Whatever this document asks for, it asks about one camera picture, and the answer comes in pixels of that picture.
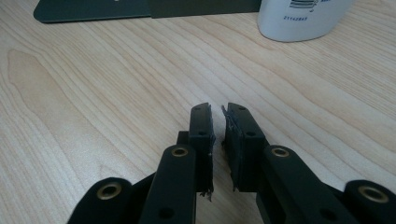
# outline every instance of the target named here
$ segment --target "light wood grain surface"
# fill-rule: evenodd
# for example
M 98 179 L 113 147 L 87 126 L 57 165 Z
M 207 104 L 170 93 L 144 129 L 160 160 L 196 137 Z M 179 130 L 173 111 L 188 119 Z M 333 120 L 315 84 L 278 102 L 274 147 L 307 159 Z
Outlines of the light wood grain surface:
M 330 34 L 289 44 L 257 13 L 46 25 L 37 2 L 0 2 L 0 223 L 65 223 L 95 182 L 152 174 L 204 102 L 215 193 L 197 223 L 262 223 L 220 147 L 228 102 L 323 182 L 396 192 L 394 0 L 358 0 Z

